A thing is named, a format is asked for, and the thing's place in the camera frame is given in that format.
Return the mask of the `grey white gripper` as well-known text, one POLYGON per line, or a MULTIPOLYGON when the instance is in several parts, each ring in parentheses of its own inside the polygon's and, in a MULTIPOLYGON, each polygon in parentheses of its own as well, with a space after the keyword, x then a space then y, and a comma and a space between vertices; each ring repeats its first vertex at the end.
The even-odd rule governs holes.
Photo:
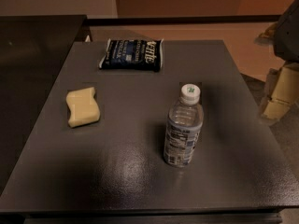
POLYGON ((260 116, 278 121, 299 99, 299 0, 294 0, 279 17, 273 44, 276 56, 294 62, 270 69, 266 77, 260 116))

